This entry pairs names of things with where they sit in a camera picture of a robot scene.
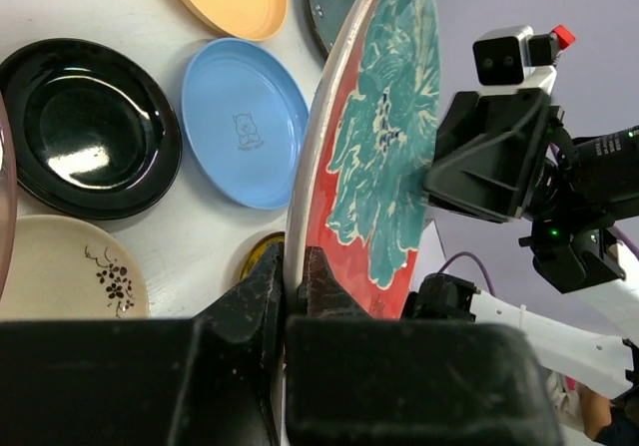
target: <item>black plate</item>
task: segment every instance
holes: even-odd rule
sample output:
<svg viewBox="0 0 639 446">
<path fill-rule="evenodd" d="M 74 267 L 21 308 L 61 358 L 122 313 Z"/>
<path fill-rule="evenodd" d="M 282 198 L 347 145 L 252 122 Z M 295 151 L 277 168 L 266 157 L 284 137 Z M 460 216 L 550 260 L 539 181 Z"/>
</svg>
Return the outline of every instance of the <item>black plate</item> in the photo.
<svg viewBox="0 0 639 446">
<path fill-rule="evenodd" d="M 130 217 L 169 189 L 182 159 L 178 119 L 158 84 L 107 47 L 28 45 L 0 65 L 18 183 L 86 220 Z"/>
</svg>

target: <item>teal floral pattern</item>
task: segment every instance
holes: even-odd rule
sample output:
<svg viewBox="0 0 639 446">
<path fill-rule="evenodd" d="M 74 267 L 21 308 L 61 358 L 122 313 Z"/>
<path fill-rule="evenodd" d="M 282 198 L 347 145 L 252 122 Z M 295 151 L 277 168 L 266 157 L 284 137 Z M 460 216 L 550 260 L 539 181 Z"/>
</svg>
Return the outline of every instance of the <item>teal floral pattern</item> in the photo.
<svg viewBox="0 0 639 446">
<path fill-rule="evenodd" d="M 368 276 L 382 289 L 419 245 L 439 81 L 434 0 L 379 0 L 327 165 L 338 174 L 327 225 L 341 244 L 367 245 Z"/>
</svg>

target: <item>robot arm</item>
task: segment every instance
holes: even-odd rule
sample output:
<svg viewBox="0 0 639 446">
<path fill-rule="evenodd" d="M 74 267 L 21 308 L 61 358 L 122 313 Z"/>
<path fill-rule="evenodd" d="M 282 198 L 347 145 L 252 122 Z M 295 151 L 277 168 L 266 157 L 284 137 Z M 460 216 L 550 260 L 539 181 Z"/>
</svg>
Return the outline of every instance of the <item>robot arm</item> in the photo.
<svg viewBox="0 0 639 446">
<path fill-rule="evenodd" d="M 535 270 L 601 311 L 625 338 L 573 328 L 486 292 L 472 296 L 468 312 L 477 322 L 524 331 L 544 366 L 617 398 L 639 383 L 639 261 L 609 228 L 639 215 L 639 182 L 630 170 L 639 145 L 635 129 L 588 139 L 563 129 L 563 110 L 550 94 L 557 58 L 572 41 L 561 26 L 537 36 L 524 26 L 475 42 L 482 86 L 453 99 L 425 188 L 432 205 L 452 212 L 532 221 L 520 245 L 532 250 Z M 546 157 L 553 144 L 556 162 Z"/>
</svg>

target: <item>purple cable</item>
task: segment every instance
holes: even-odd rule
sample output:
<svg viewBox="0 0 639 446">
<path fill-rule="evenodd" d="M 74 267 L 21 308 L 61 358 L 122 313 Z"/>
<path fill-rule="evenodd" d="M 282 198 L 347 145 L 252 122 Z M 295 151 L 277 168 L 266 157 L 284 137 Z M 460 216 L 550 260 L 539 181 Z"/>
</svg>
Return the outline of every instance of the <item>purple cable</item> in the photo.
<svg viewBox="0 0 639 446">
<path fill-rule="evenodd" d="M 484 264 L 481 262 L 481 260 L 477 257 L 477 255 L 474 253 L 471 253 L 470 251 L 460 251 L 459 253 L 456 253 L 453 256 L 451 256 L 446 261 L 446 263 L 444 263 L 443 266 L 439 269 L 438 273 L 443 273 L 443 271 L 447 269 L 456 259 L 461 258 L 462 256 L 469 257 L 477 264 L 477 266 L 479 266 L 479 269 L 481 270 L 481 274 L 483 275 L 483 279 L 486 282 L 486 287 L 488 288 L 488 292 L 496 298 L 497 296 L 495 295 L 495 288 L 492 285 L 492 280 L 490 279 L 488 270 L 486 269 Z"/>
<path fill-rule="evenodd" d="M 632 240 L 628 237 L 626 233 L 624 233 L 618 226 L 612 226 L 610 230 L 617 236 L 618 239 L 621 240 L 623 244 L 625 244 L 630 252 L 635 255 L 635 257 L 639 258 L 639 248 Z"/>
</svg>

